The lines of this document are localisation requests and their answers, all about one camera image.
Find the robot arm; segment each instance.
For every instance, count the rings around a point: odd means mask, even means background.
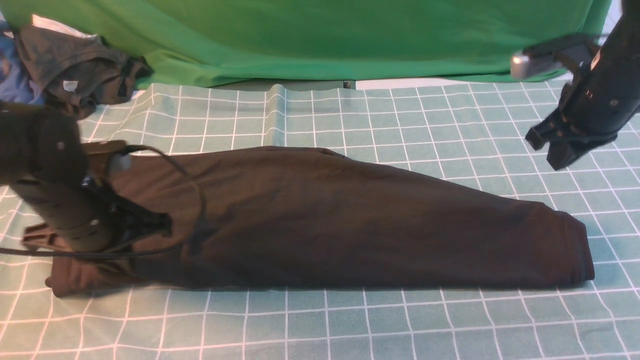
[[[527,48],[511,60],[514,78],[559,67],[573,74],[558,107],[525,137],[535,150],[549,143],[547,161],[554,170],[615,141],[640,106],[640,1],[624,1],[623,15],[602,47],[595,40],[569,35]]]
[[[167,214],[142,208],[109,185],[109,174],[126,167],[127,154],[138,147],[81,144],[76,122],[57,110],[6,102],[0,102],[0,144],[0,186],[8,185],[44,220],[24,233],[22,244],[31,251],[12,254],[34,256],[46,248],[54,252],[44,256],[105,258],[90,254],[121,252],[151,234],[171,234]]]

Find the green backdrop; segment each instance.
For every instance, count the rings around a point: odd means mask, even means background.
[[[152,82],[446,76],[509,81],[515,51],[599,33],[611,0],[0,0],[144,55]]]

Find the garment tag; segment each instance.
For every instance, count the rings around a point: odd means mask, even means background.
[[[76,92],[76,88],[78,87],[77,81],[66,81],[62,82],[62,88],[68,92]]]

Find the pile of clothes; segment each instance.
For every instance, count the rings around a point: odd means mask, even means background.
[[[99,104],[129,101],[151,73],[98,35],[37,15],[17,31],[0,20],[0,101],[47,104],[81,120]]]

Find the blue cloth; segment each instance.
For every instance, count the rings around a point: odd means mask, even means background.
[[[22,64],[15,42],[6,34],[6,21],[0,21],[0,100],[44,104],[41,89],[31,80]]]

